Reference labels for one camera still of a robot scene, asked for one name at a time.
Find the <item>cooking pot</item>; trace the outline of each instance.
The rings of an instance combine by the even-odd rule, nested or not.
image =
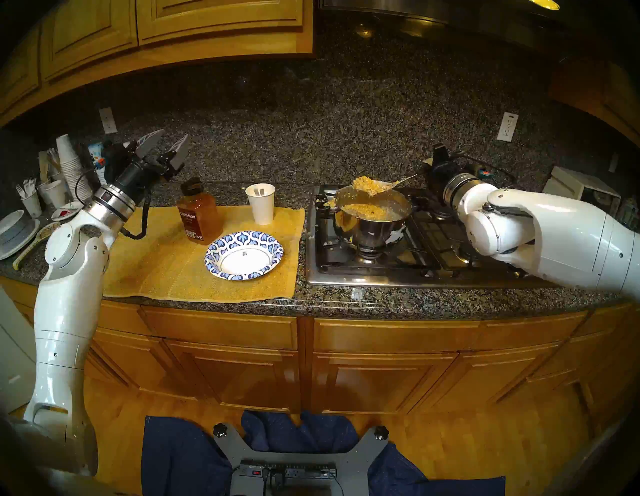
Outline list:
[[[373,221],[358,218],[344,211],[353,204],[367,204],[384,207],[395,212],[400,218],[391,221]],[[376,253],[385,247],[391,231],[404,226],[404,221],[412,213],[411,202],[402,194],[390,189],[375,196],[346,186],[335,194],[335,216],[333,227],[338,236],[353,244],[362,253]]]

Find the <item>silver metal ring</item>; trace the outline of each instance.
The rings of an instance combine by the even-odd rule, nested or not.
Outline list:
[[[99,198],[104,203],[109,205],[125,219],[129,219],[129,217],[131,217],[134,210],[136,209],[136,206],[134,205],[133,207],[130,207],[119,196],[116,196],[113,191],[107,188],[108,186],[99,188],[93,196],[95,198]]]
[[[124,222],[120,217],[111,212],[107,207],[102,205],[101,203],[92,200],[89,204],[89,208],[86,211],[91,217],[97,219],[107,226],[109,229],[118,232],[122,226],[124,226]]]
[[[460,204],[460,200],[462,200],[462,197],[467,194],[467,191],[469,191],[471,188],[476,187],[478,184],[482,184],[483,182],[484,181],[478,178],[474,178],[461,184],[460,187],[456,190],[456,192],[453,195],[453,201],[451,202],[451,207],[454,210],[456,210],[458,205]]]
[[[456,192],[456,190],[464,183],[474,179],[477,179],[477,177],[469,174],[468,172],[463,172],[462,174],[454,176],[442,191],[442,198],[444,199],[445,203],[449,206],[452,206],[451,198],[453,197],[453,194]]]
[[[135,210],[136,209],[136,202],[134,202],[129,195],[127,195],[127,193],[125,193],[124,191],[122,191],[120,188],[112,185],[112,184],[105,184],[103,187],[103,189],[106,189],[107,191],[109,191],[110,193],[116,195],[119,199],[121,199],[126,206],[128,206],[131,210]]]

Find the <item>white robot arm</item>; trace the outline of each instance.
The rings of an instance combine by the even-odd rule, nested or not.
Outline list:
[[[425,169],[429,188],[456,212],[481,255],[562,286],[619,292],[640,301],[640,234],[598,207],[497,189],[465,172],[443,145],[436,146],[433,165]]]
[[[84,475],[97,471],[95,432],[84,408],[84,360],[98,323],[111,245],[121,231],[134,239],[144,236],[150,188],[182,169],[188,135],[158,163],[144,160],[163,134],[162,129],[149,133],[127,148],[114,145],[113,181],[99,188],[90,203],[47,242],[49,270],[38,286],[34,314],[36,383],[23,417],[29,423],[16,430],[30,434],[39,430],[48,438],[41,440],[42,445],[52,441],[63,445],[58,464],[49,464],[54,468]],[[134,236],[123,226],[143,198],[142,232]],[[85,226],[98,228],[100,236],[86,235],[81,231]],[[36,438],[29,437],[31,444]]]

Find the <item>stainless steel stovetop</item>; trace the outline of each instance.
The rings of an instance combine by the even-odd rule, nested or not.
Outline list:
[[[305,274],[310,284],[389,287],[549,287],[553,284],[479,255],[464,226],[422,189],[399,188],[417,211],[376,258],[341,240],[333,215],[316,208],[339,186],[314,188],[307,220]]]

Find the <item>wooden floor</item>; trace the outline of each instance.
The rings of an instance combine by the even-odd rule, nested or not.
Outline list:
[[[181,417],[210,431],[218,422],[240,430],[241,410],[181,400],[87,378],[85,405],[98,438],[97,479],[141,494],[140,457],[146,415]],[[384,424],[390,440],[433,479],[506,476],[507,495],[537,495],[589,440],[588,417],[567,388],[544,402],[501,404],[481,412],[432,414],[414,419],[354,415],[362,434]]]

